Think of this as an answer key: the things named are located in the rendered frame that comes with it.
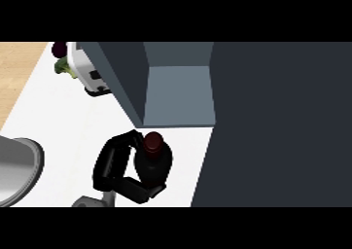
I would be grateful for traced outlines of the green broccoli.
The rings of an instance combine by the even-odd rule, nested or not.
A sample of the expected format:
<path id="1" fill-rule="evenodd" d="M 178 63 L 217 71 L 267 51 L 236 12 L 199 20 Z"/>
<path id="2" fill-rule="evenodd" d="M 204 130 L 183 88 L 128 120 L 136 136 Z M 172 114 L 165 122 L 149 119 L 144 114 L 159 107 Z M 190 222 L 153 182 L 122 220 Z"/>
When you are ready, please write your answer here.
<path id="1" fill-rule="evenodd" d="M 70 69 L 70 66 L 69 66 L 69 64 L 68 64 L 68 58 L 66 58 L 66 57 L 62 57 L 62 58 L 56 61 L 56 63 L 54 63 L 54 72 L 56 72 L 57 74 L 60 74 L 60 73 L 68 73 L 68 74 L 72 76 L 73 79 L 76 78 L 75 72 L 73 72 L 73 70 Z"/>

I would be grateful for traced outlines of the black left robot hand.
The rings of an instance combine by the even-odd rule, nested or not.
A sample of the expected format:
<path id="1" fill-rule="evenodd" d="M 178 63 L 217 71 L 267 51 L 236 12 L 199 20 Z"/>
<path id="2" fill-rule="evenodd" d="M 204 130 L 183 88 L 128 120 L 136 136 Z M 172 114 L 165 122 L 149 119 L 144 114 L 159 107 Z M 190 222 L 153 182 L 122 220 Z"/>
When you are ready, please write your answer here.
<path id="1" fill-rule="evenodd" d="M 144 135 L 136 130 L 113 136 L 104 143 L 94 168 L 93 189 L 100 192 L 115 192 L 137 204 L 144 203 L 165 189 L 158 186 L 147 189 L 140 180 L 125 177 L 125 167 L 130 150 L 137 150 Z"/>

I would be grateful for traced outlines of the grey metal sink basin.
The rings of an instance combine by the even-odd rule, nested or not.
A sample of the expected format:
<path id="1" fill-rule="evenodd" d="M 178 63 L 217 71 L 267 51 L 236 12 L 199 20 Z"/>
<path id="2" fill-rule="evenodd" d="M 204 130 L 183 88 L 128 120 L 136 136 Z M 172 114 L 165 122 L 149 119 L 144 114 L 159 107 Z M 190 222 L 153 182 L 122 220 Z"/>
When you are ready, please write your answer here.
<path id="1" fill-rule="evenodd" d="M 28 138 L 0 135 L 0 207 L 13 206 L 29 193 L 44 167 L 44 151 Z"/>

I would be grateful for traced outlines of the dark purple eggplant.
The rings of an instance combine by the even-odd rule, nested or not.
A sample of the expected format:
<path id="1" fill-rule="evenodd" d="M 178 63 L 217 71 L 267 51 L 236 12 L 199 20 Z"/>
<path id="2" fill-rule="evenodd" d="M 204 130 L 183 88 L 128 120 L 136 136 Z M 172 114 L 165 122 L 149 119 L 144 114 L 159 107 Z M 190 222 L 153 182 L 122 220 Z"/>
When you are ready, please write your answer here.
<path id="1" fill-rule="evenodd" d="M 56 58 L 62 58 L 68 55 L 68 45 L 65 42 L 56 42 L 51 46 L 51 54 Z"/>

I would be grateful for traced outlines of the white appliance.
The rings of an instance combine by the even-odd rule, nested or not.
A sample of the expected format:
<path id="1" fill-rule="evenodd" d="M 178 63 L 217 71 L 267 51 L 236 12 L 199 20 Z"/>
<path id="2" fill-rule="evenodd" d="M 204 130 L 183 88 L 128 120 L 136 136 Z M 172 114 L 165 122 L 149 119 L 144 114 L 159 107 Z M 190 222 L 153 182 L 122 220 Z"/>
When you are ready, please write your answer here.
<path id="1" fill-rule="evenodd" d="M 68 64 L 90 96 L 110 92 L 78 42 L 68 43 Z"/>

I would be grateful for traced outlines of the grey open cabinet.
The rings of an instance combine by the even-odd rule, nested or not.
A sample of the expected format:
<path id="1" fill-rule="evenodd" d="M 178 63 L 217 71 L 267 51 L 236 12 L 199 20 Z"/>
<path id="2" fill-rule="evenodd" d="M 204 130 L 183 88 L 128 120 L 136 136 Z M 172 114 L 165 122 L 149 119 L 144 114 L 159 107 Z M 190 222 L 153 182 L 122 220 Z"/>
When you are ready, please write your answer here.
<path id="1" fill-rule="evenodd" d="M 82 42 L 136 127 L 215 124 L 211 42 Z"/>

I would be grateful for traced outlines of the dark wine bottle red cap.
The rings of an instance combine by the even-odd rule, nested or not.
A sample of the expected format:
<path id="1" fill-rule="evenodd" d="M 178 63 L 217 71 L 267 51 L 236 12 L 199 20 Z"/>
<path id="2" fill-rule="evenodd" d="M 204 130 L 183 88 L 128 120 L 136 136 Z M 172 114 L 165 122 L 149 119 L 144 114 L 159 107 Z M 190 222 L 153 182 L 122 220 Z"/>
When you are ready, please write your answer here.
<path id="1" fill-rule="evenodd" d="M 134 169 L 138 180 L 147 189 L 164 186 L 172 167 L 172 151 L 162 135 L 149 132 L 134 153 Z"/>

